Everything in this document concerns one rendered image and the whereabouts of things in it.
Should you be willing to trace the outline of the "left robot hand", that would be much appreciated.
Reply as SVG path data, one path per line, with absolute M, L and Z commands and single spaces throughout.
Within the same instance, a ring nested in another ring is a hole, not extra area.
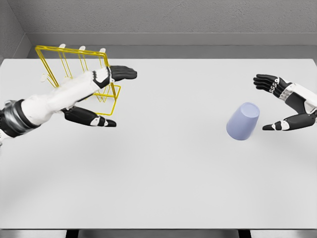
M 105 119 L 90 110 L 77 107 L 75 104 L 92 96 L 111 82 L 136 77 L 137 71 L 121 65 L 87 71 L 53 91 L 49 96 L 48 104 L 53 111 L 62 111 L 68 121 L 86 126 L 116 127 L 116 122 Z

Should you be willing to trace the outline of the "lilac plastic cup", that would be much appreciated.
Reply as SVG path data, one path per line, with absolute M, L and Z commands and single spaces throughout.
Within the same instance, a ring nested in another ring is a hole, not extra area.
M 231 116 L 226 131 L 229 136 L 236 140 L 246 140 L 253 133 L 260 116 L 257 105 L 245 102 Z

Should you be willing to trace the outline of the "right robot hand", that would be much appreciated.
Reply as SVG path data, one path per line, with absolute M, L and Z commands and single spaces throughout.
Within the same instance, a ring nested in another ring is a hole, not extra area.
M 273 75 L 258 74 L 253 81 L 256 89 L 271 93 L 297 112 L 293 116 L 263 126 L 264 131 L 291 131 L 317 123 L 317 94 Z

